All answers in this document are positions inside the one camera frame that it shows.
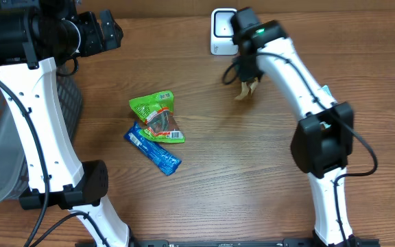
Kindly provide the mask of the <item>beige nut snack pouch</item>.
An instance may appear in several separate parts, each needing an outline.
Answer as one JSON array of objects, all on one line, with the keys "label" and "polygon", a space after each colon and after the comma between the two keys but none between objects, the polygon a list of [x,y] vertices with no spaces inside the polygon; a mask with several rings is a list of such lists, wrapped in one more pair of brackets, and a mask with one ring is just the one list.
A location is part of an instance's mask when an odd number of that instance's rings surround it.
[{"label": "beige nut snack pouch", "polygon": [[243,100],[248,95],[253,94],[257,86],[259,85],[258,80],[254,80],[253,82],[242,82],[241,83],[241,93],[235,97],[235,100]]}]

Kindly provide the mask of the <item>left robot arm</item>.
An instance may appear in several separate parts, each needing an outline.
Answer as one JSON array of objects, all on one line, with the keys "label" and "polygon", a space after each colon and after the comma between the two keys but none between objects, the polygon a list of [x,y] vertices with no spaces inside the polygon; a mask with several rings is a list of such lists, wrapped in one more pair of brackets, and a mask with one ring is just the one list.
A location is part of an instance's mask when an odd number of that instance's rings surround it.
[{"label": "left robot arm", "polygon": [[59,206],[77,217],[97,246],[129,246],[129,226],[108,198],[101,160],[82,162],[58,99],[58,67],[121,45],[110,10],[78,13],[74,1],[0,3],[0,90],[21,140],[29,182],[23,209]]}]

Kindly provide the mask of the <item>blue snack bar wrapper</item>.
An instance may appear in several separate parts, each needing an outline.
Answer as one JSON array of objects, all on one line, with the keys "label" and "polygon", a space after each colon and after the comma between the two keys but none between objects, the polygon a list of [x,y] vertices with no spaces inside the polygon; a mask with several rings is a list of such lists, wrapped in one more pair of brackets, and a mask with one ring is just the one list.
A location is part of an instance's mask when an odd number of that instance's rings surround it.
[{"label": "blue snack bar wrapper", "polygon": [[124,134],[123,138],[132,143],[152,161],[164,175],[172,175],[178,169],[182,160],[156,142],[146,139],[140,131],[140,125],[135,121],[133,126]]}]

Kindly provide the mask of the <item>grey plastic basket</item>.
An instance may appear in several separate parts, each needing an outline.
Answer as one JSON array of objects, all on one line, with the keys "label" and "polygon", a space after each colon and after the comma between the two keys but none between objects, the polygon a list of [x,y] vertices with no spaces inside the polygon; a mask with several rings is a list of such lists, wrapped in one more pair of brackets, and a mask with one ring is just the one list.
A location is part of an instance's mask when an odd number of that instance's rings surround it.
[{"label": "grey plastic basket", "polygon": [[[71,144],[82,106],[75,82],[56,75],[53,58],[33,70],[26,64],[2,66],[0,80],[29,111],[51,177],[50,190],[76,186],[84,169]],[[0,202],[33,189],[45,191],[36,145],[18,106],[0,90]]]}]

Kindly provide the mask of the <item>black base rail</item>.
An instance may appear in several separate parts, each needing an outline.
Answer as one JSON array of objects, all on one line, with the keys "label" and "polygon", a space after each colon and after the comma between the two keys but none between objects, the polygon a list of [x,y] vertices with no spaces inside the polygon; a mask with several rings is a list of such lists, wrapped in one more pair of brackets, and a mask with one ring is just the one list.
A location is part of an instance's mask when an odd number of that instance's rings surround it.
[{"label": "black base rail", "polygon": [[[380,247],[378,239],[359,239],[350,241],[355,247]],[[76,243],[76,247],[93,247],[96,243]],[[321,246],[311,238],[287,238],[280,241],[244,241],[244,242],[168,242],[167,240],[131,241],[130,245],[138,247],[314,247]]]}]

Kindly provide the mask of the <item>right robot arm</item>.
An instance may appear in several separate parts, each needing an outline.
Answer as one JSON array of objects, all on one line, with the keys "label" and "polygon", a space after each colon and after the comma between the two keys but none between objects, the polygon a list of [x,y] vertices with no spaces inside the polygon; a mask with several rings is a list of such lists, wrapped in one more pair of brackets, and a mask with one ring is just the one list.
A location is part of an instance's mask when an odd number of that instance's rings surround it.
[{"label": "right robot arm", "polygon": [[261,23],[251,8],[230,20],[239,56],[232,68],[243,82],[269,77],[296,118],[291,155],[307,174],[315,207],[314,238],[318,246],[349,246],[344,176],[352,153],[353,111],[321,87],[299,58],[292,39],[278,21]]}]

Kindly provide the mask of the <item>green snack pouch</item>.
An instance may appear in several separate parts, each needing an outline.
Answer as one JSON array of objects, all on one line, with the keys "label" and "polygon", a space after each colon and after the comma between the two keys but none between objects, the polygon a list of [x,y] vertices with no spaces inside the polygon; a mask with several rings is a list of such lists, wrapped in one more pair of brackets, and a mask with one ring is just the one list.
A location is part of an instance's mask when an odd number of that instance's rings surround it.
[{"label": "green snack pouch", "polygon": [[175,119],[174,95],[171,91],[161,91],[129,101],[130,108],[145,124],[140,134],[153,142],[184,143],[185,137]]}]

